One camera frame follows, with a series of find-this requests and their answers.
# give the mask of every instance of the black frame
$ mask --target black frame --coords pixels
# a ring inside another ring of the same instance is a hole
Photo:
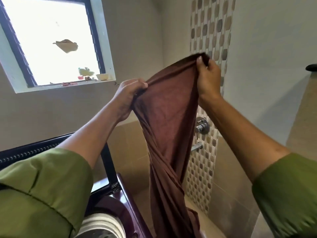
[[[100,73],[105,74],[106,68],[103,62],[101,47],[98,38],[98,32],[96,27],[96,22],[93,16],[93,9],[91,6],[90,0],[60,0],[60,1],[70,1],[70,2],[79,2],[84,3],[86,7],[86,13],[88,17],[88,22],[90,26],[91,36],[93,38],[93,45],[95,47],[97,62],[99,66]],[[29,64],[25,58],[24,52],[20,46],[17,35],[11,25],[10,18],[6,13],[4,4],[0,0],[0,24],[4,30],[4,33],[9,41],[12,52],[18,62],[19,67],[21,68],[22,74],[26,81],[26,84],[29,88],[37,86],[37,83],[34,79],[34,76],[31,72]]]
[[[61,135],[55,138],[23,145],[17,148],[0,151],[0,170],[20,160],[28,159],[46,150],[55,148],[57,145],[59,145],[61,142],[63,142],[72,134],[73,133],[69,133],[69,134]],[[105,166],[109,184],[105,186],[101,186],[100,188],[92,191],[92,196],[96,194],[97,192],[98,192],[98,196],[100,196],[100,194],[110,194],[121,189],[107,143],[103,147],[100,155],[102,158],[102,162]]]

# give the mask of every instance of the washing machine drum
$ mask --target washing machine drum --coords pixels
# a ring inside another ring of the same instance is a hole
[[[76,238],[126,238],[122,223],[109,214],[87,216]]]

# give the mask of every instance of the hand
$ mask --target hand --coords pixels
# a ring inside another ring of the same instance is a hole
[[[199,77],[197,88],[199,93],[199,105],[205,110],[209,101],[222,98],[220,93],[221,70],[212,59],[209,59],[208,67],[201,57],[197,59]]]
[[[130,115],[134,96],[144,89],[147,89],[147,83],[143,79],[130,79],[120,84],[109,103],[116,112],[118,122],[125,120]]]

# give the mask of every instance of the forearm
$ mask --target forearm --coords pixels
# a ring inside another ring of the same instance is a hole
[[[80,154],[93,168],[109,135],[116,126],[118,117],[108,103],[87,124],[58,145]]]
[[[206,100],[204,107],[252,182],[269,165],[290,153],[222,97]]]

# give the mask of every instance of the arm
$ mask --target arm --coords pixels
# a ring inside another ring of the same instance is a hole
[[[113,99],[58,148],[81,155],[93,168],[116,124],[129,116],[134,95],[146,88],[147,83],[142,79],[121,83]]]
[[[290,151],[251,124],[220,94],[221,72],[213,60],[197,59],[199,104],[218,128],[248,178],[255,178]]]

